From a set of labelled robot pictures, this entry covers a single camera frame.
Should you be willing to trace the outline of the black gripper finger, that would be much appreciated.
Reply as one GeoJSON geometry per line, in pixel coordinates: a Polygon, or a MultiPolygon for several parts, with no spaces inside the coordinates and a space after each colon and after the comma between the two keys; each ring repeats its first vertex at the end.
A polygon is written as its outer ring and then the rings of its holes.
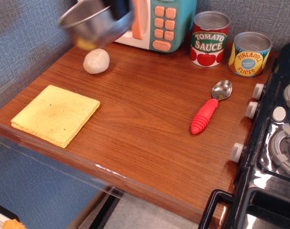
{"type": "Polygon", "coordinates": [[[110,7],[112,16],[116,20],[120,20],[132,11],[132,2],[130,0],[103,0],[106,7],[110,7]]]}

